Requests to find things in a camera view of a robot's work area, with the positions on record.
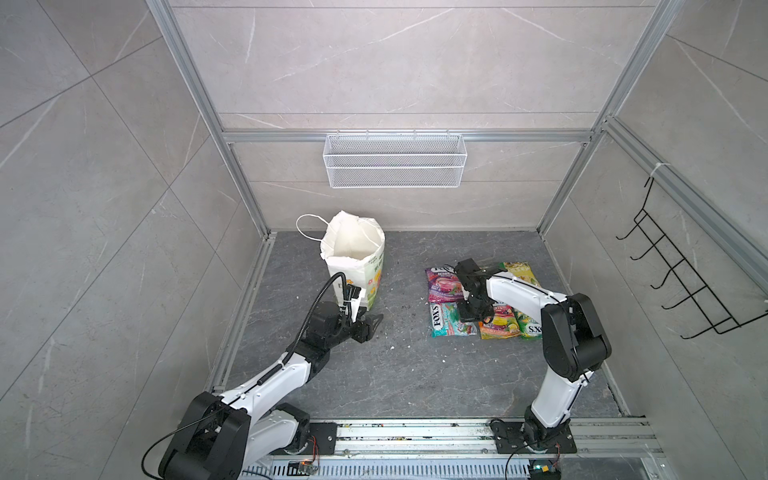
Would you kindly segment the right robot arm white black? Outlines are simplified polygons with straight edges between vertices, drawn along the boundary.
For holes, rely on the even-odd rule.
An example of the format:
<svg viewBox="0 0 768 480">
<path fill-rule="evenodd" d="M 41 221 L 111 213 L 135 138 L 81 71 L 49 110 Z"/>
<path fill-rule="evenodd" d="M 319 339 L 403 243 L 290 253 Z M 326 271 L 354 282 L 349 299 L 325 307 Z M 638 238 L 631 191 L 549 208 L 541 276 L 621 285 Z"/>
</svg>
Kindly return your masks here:
<svg viewBox="0 0 768 480">
<path fill-rule="evenodd" d="M 546 290 L 501 268 L 481 268 L 472 259 L 453 270 L 464 291 L 458 304 L 462 321 L 486 320 L 495 305 L 505 304 L 541 327 L 547 372 L 521 427 L 527 444 L 539 447 L 565 430 L 579 393 L 612 353 L 592 300 Z"/>
</svg>

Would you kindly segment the white floral paper bag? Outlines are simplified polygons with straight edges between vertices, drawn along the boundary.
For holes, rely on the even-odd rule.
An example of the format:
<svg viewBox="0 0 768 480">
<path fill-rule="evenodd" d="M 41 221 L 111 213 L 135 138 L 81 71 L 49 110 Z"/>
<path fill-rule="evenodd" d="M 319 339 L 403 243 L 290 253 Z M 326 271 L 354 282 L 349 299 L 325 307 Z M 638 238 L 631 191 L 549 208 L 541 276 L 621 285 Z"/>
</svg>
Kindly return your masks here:
<svg viewBox="0 0 768 480">
<path fill-rule="evenodd" d="M 325 224 L 322 237 L 312 237 L 301 229 L 301 221 L 307 218 Z M 342 272 L 346 284 L 362 289 L 361 306 L 371 310 L 383 272 L 385 233 L 380 224 L 374 218 L 339 211 L 330 221 L 316 214 L 302 214 L 295 227 L 302 236 L 320 244 L 320 257 L 330 275 Z"/>
</svg>

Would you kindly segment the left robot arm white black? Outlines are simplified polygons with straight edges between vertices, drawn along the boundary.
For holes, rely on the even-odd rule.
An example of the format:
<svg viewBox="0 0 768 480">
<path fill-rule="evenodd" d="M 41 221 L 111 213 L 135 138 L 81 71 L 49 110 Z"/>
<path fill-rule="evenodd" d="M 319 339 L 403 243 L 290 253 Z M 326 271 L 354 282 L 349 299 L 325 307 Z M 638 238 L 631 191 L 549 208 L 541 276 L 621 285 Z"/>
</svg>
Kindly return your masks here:
<svg viewBox="0 0 768 480">
<path fill-rule="evenodd" d="M 312 450 L 309 414 L 284 399 L 319 374 L 334 347 L 372 339 L 383 318 L 368 316 L 365 295 L 347 284 L 340 304 L 318 298 L 299 337 L 271 366 L 224 393 L 197 395 L 166 437 L 156 478 L 237 479 L 275 451 Z"/>
</svg>

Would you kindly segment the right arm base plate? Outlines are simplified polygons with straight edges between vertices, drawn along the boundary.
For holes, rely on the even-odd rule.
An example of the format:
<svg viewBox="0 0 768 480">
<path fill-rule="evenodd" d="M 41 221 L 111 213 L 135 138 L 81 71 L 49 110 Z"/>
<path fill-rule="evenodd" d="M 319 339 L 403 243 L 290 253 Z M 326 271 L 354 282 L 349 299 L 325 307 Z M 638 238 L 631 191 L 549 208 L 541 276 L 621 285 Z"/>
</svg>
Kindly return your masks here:
<svg viewBox="0 0 768 480">
<path fill-rule="evenodd" d="M 535 420 L 522 422 L 492 419 L 488 426 L 499 454 L 576 454 L 577 446 L 571 432 L 571 421 L 544 428 Z"/>
</svg>

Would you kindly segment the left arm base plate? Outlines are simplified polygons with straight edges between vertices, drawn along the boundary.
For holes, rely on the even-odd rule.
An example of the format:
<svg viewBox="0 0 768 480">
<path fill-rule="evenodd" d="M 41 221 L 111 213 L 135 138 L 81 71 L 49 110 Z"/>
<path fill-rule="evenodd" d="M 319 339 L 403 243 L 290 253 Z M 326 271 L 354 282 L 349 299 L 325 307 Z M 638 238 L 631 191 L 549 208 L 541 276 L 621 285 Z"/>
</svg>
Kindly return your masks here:
<svg viewBox="0 0 768 480">
<path fill-rule="evenodd" d="M 290 455 L 333 455 L 338 427 L 333 422 L 300 423 L 294 439 L 284 451 Z"/>
</svg>

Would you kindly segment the pink purple snack packet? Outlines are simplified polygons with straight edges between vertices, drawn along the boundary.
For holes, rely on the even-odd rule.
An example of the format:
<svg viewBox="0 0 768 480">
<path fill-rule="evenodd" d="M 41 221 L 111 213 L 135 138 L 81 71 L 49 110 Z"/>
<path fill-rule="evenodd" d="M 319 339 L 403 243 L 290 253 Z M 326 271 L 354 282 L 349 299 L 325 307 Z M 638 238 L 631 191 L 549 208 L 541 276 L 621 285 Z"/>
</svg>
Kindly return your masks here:
<svg viewBox="0 0 768 480">
<path fill-rule="evenodd" d="M 452 267 L 430 267 L 425 274 L 429 303 L 454 303 L 464 299 L 463 286 Z"/>
</svg>

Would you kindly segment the teal snack packet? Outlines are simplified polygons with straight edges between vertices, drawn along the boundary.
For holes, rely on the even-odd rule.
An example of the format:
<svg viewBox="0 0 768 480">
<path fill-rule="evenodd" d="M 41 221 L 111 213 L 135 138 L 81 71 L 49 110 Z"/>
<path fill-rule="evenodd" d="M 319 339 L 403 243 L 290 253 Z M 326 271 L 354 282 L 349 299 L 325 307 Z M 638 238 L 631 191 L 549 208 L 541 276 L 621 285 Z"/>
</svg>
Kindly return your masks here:
<svg viewBox="0 0 768 480">
<path fill-rule="evenodd" d="M 467 337 L 477 334 L 475 324 L 461 321 L 456 303 L 430 303 L 429 308 L 432 326 L 431 335 L 433 338 L 445 336 Z"/>
</svg>

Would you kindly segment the orange yellow snack packet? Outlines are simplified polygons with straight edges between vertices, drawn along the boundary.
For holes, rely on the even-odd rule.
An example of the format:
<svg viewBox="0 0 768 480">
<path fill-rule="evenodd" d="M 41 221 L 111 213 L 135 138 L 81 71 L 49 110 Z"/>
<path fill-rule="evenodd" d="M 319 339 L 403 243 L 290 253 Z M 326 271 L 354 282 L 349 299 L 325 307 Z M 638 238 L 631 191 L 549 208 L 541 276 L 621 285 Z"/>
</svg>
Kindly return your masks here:
<svg viewBox="0 0 768 480">
<path fill-rule="evenodd" d="M 506 304 L 496 304 L 494 315 L 483 320 L 478 325 L 478 331 L 483 340 L 502 340 L 520 336 L 516 310 Z"/>
</svg>

